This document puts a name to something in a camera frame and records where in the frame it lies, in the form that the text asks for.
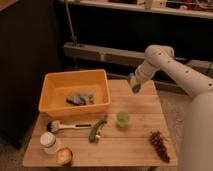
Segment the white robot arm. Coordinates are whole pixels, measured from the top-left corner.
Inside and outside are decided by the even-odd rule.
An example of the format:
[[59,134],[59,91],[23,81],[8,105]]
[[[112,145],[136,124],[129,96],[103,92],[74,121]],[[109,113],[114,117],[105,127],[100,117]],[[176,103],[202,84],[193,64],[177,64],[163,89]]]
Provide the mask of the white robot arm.
[[134,93],[159,70],[190,99],[184,116],[177,171],[213,171],[213,78],[174,59],[171,46],[149,45],[128,82]]

